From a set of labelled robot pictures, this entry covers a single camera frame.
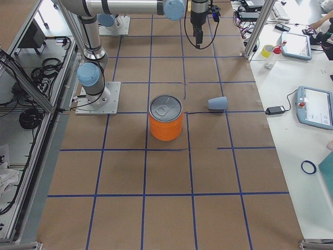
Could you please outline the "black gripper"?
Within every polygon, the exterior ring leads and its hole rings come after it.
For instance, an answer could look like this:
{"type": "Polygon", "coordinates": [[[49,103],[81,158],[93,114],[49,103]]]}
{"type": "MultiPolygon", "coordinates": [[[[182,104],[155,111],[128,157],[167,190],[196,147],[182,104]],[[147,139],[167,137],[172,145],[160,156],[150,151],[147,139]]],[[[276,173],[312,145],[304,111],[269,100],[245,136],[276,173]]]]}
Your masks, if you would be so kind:
{"type": "Polygon", "coordinates": [[[203,40],[203,31],[200,27],[205,24],[209,11],[209,1],[191,1],[190,22],[193,25],[193,36],[195,37],[195,48],[200,49],[203,40]]]}

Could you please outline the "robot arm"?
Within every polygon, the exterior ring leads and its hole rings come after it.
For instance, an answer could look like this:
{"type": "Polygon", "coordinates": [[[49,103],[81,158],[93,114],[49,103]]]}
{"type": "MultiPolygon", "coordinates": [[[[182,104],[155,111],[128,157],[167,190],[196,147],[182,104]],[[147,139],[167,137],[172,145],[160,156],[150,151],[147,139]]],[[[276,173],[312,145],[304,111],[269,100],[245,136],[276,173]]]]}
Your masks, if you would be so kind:
{"type": "Polygon", "coordinates": [[[77,77],[86,93],[86,99],[94,107],[104,105],[109,97],[106,89],[106,51],[101,45],[97,17],[78,16],[84,42],[85,62],[79,66],[77,77]]]}
{"type": "MultiPolygon", "coordinates": [[[[98,54],[104,51],[99,36],[97,15],[140,14],[165,15],[170,20],[179,20],[186,16],[188,1],[60,1],[67,11],[77,15],[85,51],[98,54]]],[[[203,39],[202,26],[207,16],[211,14],[215,22],[220,22],[220,8],[213,5],[213,1],[192,1],[190,23],[193,27],[196,49],[203,39]]]]}

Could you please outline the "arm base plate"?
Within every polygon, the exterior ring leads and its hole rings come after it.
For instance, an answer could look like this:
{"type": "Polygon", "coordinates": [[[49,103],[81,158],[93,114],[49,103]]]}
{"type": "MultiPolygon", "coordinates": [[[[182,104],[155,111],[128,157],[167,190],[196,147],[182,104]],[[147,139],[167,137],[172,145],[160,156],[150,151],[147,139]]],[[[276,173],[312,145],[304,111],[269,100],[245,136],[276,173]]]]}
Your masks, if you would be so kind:
{"type": "Polygon", "coordinates": [[[130,16],[99,14],[97,20],[101,36],[121,36],[129,33],[130,16]]]}
{"type": "Polygon", "coordinates": [[[87,95],[85,89],[81,87],[81,95],[85,95],[78,100],[76,115],[116,115],[120,96],[121,82],[106,82],[102,96],[87,95]]]}

